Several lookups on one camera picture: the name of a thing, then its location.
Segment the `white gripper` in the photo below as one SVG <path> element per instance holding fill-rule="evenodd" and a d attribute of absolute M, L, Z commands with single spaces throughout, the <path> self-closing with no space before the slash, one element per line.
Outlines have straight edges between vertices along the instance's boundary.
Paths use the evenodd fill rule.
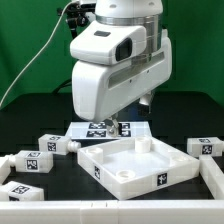
<path fill-rule="evenodd" d="M 107 133 L 119 134 L 119 123 L 112 115 L 139 99 L 139 112 L 151 113 L 153 94 L 166 82 L 172 70 L 172 49 L 168 37 L 148 63 L 131 65 L 130 61 L 115 66 L 94 65 L 78 61 L 72 71 L 72 94 L 75 113 L 94 122 L 106 120 Z"/>

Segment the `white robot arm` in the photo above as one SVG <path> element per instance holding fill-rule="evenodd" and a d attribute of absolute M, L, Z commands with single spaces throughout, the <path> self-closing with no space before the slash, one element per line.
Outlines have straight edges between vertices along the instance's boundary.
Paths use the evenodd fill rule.
<path fill-rule="evenodd" d="M 104 121 L 107 133 L 121 133 L 117 113 L 138 100 L 151 103 L 152 91 L 172 71 L 161 0 L 96 0 L 95 20 L 70 44 L 75 113 Z"/>

